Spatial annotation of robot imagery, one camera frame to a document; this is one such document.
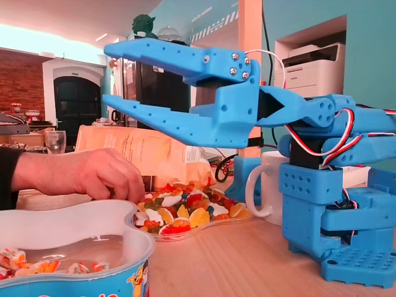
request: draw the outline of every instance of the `teal wall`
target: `teal wall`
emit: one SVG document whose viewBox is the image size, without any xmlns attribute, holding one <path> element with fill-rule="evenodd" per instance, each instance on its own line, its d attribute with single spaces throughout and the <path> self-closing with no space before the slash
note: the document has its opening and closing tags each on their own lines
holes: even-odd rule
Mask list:
<svg viewBox="0 0 396 297">
<path fill-rule="evenodd" d="M 160 29 L 169 25 L 179 31 L 184 41 L 189 41 L 196 30 L 215 24 L 236 10 L 238 0 L 163 0 L 150 16 L 156 17 L 153 33 L 157 34 Z"/>
<path fill-rule="evenodd" d="M 347 15 L 344 93 L 358 103 L 396 109 L 395 0 L 263 0 L 263 5 L 272 51 L 277 39 Z M 268 80 L 264 60 L 263 79 Z M 278 138 L 282 134 L 277 129 Z M 269 129 L 264 136 L 272 143 Z M 396 161 L 377 166 L 396 170 Z"/>
</svg>

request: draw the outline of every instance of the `printer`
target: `printer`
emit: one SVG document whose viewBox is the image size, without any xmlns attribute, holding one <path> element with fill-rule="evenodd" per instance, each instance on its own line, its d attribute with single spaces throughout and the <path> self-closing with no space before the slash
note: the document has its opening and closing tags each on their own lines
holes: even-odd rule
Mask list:
<svg viewBox="0 0 396 297">
<path fill-rule="evenodd" d="M 290 51 L 282 60 L 286 70 L 286 88 L 302 97 L 342 94 L 345 45 L 325 47 L 307 45 Z M 274 86 L 283 87 L 283 71 L 275 72 Z"/>
</svg>

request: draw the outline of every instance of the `arched doorway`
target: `arched doorway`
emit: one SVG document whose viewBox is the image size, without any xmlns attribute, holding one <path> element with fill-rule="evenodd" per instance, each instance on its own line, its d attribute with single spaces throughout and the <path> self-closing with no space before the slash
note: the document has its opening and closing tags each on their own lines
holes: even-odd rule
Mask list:
<svg viewBox="0 0 396 297">
<path fill-rule="evenodd" d="M 54 80 L 58 129 L 65 130 L 67 146 L 75 145 L 80 125 L 90 126 L 101 116 L 100 87 L 81 77 Z"/>
</svg>

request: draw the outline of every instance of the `yoda figurine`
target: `yoda figurine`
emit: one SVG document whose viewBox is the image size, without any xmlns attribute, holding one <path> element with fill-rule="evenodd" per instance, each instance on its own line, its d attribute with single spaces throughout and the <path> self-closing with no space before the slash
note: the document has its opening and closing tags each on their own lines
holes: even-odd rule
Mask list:
<svg viewBox="0 0 396 297">
<path fill-rule="evenodd" d="M 158 36 L 152 33 L 154 20 L 155 17 L 150 17 L 147 14 L 138 15 L 136 18 L 134 18 L 134 22 L 132 23 L 133 32 L 140 37 L 158 39 Z"/>
</svg>

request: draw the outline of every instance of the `brick wall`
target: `brick wall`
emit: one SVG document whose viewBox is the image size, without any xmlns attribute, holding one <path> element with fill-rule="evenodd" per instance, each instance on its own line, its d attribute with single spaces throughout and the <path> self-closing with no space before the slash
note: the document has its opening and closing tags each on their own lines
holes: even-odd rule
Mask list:
<svg viewBox="0 0 396 297">
<path fill-rule="evenodd" d="M 0 49 L 0 111 L 13 102 L 22 111 L 40 110 L 44 120 L 43 66 L 49 58 Z"/>
</svg>

